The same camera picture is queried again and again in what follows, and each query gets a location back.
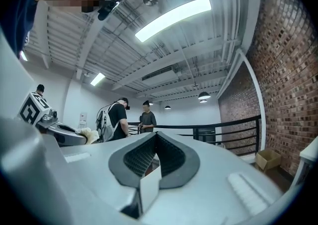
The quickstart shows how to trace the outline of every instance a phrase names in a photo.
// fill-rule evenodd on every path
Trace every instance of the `white table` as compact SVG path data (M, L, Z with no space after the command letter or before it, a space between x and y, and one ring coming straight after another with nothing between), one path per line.
M316 137L309 146L302 150L299 155L300 163L291 187L295 186L298 183L299 179L302 177L304 173L305 163L314 164L316 162L318 155L318 137Z

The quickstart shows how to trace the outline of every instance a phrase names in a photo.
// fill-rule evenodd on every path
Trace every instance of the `rectangular light panel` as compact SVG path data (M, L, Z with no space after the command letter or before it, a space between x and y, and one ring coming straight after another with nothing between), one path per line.
M20 55L25 61L28 61L23 51L20 52Z
M98 73L98 75L93 79L93 81L90 83L93 86L96 86L98 82L100 82L105 76L102 73Z
M143 29L135 34L135 36L144 42L156 33L166 29L167 27L184 20L193 15L211 10L210 0L194 0L184 5L181 5L166 14L158 17Z

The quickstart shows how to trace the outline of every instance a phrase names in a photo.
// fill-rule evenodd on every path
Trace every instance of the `dark blue shirt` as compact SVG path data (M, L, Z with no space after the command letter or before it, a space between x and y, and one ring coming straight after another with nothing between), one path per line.
M33 27L37 2L35 0L7 0L2 6L1 27L9 45L19 57L26 35Z

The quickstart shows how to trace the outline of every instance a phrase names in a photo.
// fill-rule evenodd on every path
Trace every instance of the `table leg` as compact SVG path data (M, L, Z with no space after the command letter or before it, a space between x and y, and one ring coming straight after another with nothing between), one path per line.
M299 179L302 177L302 174L304 172L304 165L305 165L304 160L300 159L300 163L299 163L296 175L295 175L294 180L292 182L292 185L290 187L295 186L298 183Z

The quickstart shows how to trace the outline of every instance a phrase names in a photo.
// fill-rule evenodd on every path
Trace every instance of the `gray shirt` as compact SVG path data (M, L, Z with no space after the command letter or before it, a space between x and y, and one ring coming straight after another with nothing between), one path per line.
M149 113L144 112L141 115L141 122L143 123L143 125L151 125L151 124L153 126L157 125L155 115L151 111ZM153 132L153 131L154 131L153 128L146 128L146 129L141 130L141 133Z

